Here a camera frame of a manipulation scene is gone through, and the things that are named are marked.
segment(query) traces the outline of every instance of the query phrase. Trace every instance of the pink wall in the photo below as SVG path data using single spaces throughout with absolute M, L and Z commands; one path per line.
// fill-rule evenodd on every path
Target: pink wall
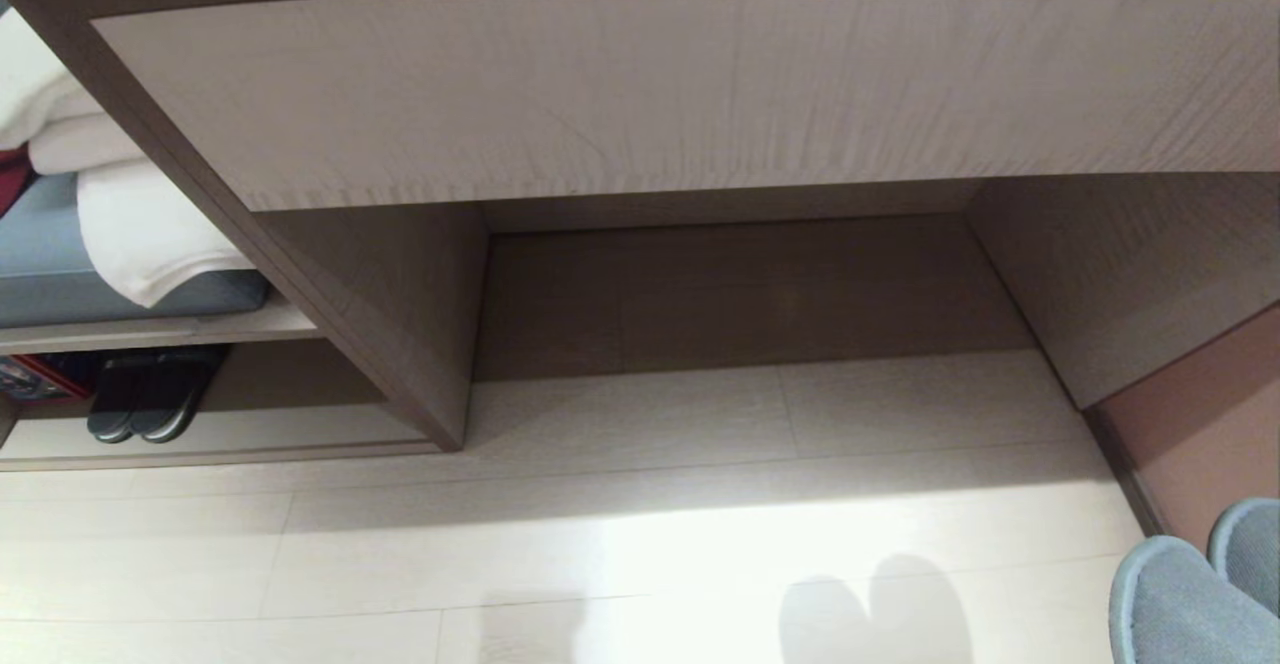
M 1172 534 L 1204 549 L 1244 496 L 1280 496 L 1280 308 L 1103 400 Z

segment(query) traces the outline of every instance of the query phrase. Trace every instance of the gray slipper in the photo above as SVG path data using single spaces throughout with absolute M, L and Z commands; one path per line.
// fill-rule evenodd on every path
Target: gray slipper
M 1275 664 L 1280 619 L 1222 581 L 1185 541 L 1157 536 L 1111 585 L 1116 664 Z
M 1245 499 L 1222 512 L 1208 539 L 1208 563 L 1280 617 L 1280 499 Z

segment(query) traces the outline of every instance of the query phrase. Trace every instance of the blue cushion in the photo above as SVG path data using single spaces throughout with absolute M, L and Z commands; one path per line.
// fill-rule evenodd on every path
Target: blue cushion
M 269 285 L 260 273 L 205 273 L 151 310 L 102 281 L 79 232 L 76 175 L 41 177 L 0 217 L 0 328 L 252 312 Z

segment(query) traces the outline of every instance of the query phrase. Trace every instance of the black slipper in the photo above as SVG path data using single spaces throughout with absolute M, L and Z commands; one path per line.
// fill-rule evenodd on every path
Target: black slipper
M 160 354 L 129 417 L 129 430 L 152 444 L 177 439 L 196 416 L 227 349 L 201 345 Z
M 88 413 L 88 431 L 96 440 L 119 444 L 133 435 L 129 418 L 155 363 L 155 354 L 124 354 L 102 365 Z

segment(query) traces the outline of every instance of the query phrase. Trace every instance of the red fabric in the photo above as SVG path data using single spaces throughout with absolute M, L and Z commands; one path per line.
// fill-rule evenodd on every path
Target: red fabric
M 31 159 L 27 159 L 27 146 L 12 152 L 0 152 L 0 217 L 18 201 L 27 180 L 31 178 Z

